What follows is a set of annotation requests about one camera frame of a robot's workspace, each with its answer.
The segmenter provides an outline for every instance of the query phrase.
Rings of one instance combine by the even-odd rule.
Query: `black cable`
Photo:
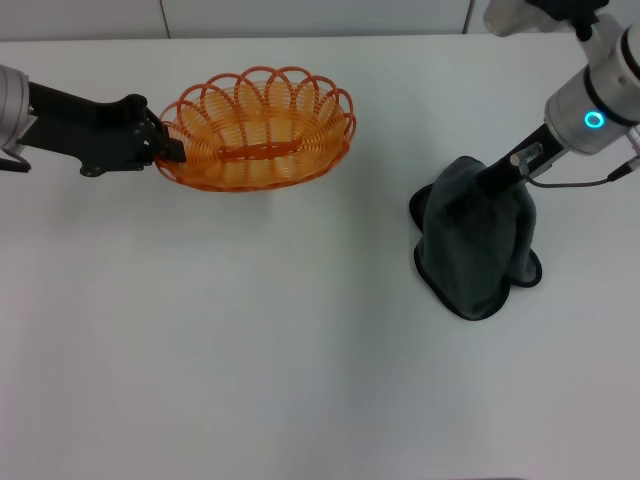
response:
[[[534,185],[539,188],[586,188],[586,187],[597,187],[598,185],[611,183],[611,180],[609,180],[608,178],[598,180],[597,182],[585,182],[585,183],[538,183],[535,180],[533,180],[529,175],[525,176],[524,179],[527,182],[529,182],[531,185]]]

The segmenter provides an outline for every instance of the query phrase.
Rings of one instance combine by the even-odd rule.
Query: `white wall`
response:
[[[161,0],[5,0],[1,40],[166,38]],[[172,37],[461,33],[469,0],[164,0]]]
[[[461,33],[469,0],[163,0],[172,37]]]
[[[484,26],[484,12],[489,0],[476,0],[469,23],[469,33],[487,33]],[[638,0],[610,0],[609,6],[603,10],[611,13],[621,25],[640,22],[640,1]]]
[[[166,38],[158,0],[4,0],[0,40]]]

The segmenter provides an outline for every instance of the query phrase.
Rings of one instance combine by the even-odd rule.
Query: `cable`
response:
[[[602,180],[598,180],[597,182],[585,182],[585,183],[538,183],[533,180],[529,175],[526,175],[524,179],[529,182],[531,185],[534,185],[538,188],[586,188],[586,187],[597,187],[598,185],[604,185],[605,183],[611,183],[611,180],[608,178],[603,178]]]
[[[530,145],[519,152],[511,155],[509,159],[511,164],[514,167],[518,167],[520,170],[520,174],[522,178],[524,178],[531,185],[538,188],[587,188],[587,187],[597,187],[599,185],[604,185],[606,183],[612,183],[616,180],[621,179],[622,177],[629,175],[631,172],[640,168],[640,155],[636,155],[631,160],[620,165],[613,172],[607,175],[607,178],[603,178],[602,180],[598,180],[596,182],[582,182],[582,183],[539,183],[536,182],[529,172],[528,163],[543,153],[542,144],[539,142]]]

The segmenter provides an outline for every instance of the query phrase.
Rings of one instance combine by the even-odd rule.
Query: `dark gray cloth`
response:
[[[490,317],[506,302],[511,285],[530,288],[542,278],[531,250],[533,199],[524,185],[486,196],[474,181],[485,168],[460,157],[410,203],[423,232],[414,252],[418,272],[466,320]]]

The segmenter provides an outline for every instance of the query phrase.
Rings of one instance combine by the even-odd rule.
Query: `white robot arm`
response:
[[[569,23],[588,65],[547,101],[544,125],[479,178],[498,194],[509,185],[546,171],[575,152],[594,155],[627,136],[640,156],[640,26],[623,29],[609,15],[596,15],[608,0],[492,0],[485,23],[499,36]],[[638,158],[612,172],[617,180],[640,166]]]

